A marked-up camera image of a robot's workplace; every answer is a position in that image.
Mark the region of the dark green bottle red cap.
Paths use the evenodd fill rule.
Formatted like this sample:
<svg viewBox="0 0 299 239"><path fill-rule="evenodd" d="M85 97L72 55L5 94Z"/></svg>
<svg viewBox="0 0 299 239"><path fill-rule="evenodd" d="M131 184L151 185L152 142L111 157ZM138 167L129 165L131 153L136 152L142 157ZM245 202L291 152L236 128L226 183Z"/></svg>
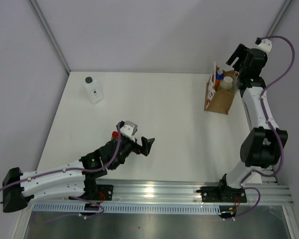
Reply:
<svg viewBox="0 0 299 239"><path fill-rule="evenodd" d="M118 138L119 138L119 133L117 131L113 131L111 140L117 140Z"/></svg>

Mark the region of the orange bottle blue cap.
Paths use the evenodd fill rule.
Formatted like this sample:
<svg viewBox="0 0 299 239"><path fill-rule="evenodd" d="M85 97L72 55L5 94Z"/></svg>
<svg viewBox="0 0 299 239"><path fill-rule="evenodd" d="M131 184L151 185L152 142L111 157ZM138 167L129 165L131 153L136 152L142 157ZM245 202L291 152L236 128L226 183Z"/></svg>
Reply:
<svg viewBox="0 0 299 239"><path fill-rule="evenodd" d="M220 82L224 79L224 73L222 69L218 69L215 73L215 85L214 89L217 90Z"/></svg>

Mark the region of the green bottle white cap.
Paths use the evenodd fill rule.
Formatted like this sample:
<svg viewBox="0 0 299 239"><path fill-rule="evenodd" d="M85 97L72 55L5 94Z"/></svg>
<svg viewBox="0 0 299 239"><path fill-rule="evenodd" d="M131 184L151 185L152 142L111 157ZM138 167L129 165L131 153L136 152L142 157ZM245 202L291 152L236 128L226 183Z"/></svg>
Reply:
<svg viewBox="0 0 299 239"><path fill-rule="evenodd" d="M223 80L220 81L219 86L217 88L218 91L224 89L229 91L233 87L233 78L226 76Z"/></svg>

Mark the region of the clear bottle black cap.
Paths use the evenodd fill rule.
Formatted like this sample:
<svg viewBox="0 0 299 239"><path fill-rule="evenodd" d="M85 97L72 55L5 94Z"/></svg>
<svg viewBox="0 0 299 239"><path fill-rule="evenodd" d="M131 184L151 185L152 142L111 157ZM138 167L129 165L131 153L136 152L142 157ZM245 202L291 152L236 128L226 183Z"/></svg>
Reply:
<svg viewBox="0 0 299 239"><path fill-rule="evenodd" d="M103 93L101 91L100 84L93 77L88 76L85 78L84 87L92 104L96 104L103 99Z"/></svg>

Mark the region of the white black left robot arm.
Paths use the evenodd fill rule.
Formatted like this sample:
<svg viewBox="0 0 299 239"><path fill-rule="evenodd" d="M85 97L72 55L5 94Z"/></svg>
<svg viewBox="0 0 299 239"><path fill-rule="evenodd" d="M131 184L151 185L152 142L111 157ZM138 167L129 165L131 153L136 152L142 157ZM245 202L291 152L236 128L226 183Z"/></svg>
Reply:
<svg viewBox="0 0 299 239"><path fill-rule="evenodd" d="M121 121L104 146L64 166L43 171L23 172L12 168L2 182L2 210L12 213L41 199L77 198L94 200L98 194L97 178L106 176L124 164L131 153L148 156L154 138L135 138L136 124Z"/></svg>

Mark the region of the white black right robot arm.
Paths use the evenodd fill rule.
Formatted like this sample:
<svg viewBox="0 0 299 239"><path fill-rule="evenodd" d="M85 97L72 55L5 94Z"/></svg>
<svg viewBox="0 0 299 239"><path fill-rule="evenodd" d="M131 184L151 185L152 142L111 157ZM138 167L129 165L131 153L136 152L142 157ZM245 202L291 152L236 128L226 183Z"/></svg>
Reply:
<svg viewBox="0 0 299 239"><path fill-rule="evenodd" d="M249 117L250 133L240 147L240 162L223 175L217 186L203 186L198 190L203 202L245 203L244 182L252 173L265 177L262 169L282 165L284 160L283 150L288 133L280 130L272 118L266 96L268 86L260 77L272 43L262 38L257 38L255 43L255 48L239 44L226 62L238 73L235 88L239 91L246 116Z"/></svg>

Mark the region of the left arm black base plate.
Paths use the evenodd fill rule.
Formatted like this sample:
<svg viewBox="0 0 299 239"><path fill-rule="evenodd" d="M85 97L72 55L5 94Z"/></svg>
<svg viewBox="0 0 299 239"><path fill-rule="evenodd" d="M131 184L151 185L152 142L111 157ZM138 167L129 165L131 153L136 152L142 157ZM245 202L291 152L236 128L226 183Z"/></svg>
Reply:
<svg viewBox="0 0 299 239"><path fill-rule="evenodd" d="M110 184L96 184L85 186L84 193L78 196L89 201L112 201L114 186Z"/></svg>

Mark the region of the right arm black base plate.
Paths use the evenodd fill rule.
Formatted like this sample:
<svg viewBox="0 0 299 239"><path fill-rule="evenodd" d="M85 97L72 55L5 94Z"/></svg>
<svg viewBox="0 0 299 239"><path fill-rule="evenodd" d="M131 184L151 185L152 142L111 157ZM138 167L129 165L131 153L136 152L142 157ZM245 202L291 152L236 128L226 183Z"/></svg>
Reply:
<svg viewBox="0 0 299 239"><path fill-rule="evenodd" d="M247 197L245 190L231 187L209 187L204 186L196 190L201 195L202 202L206 203L246 203Z"/></svg>

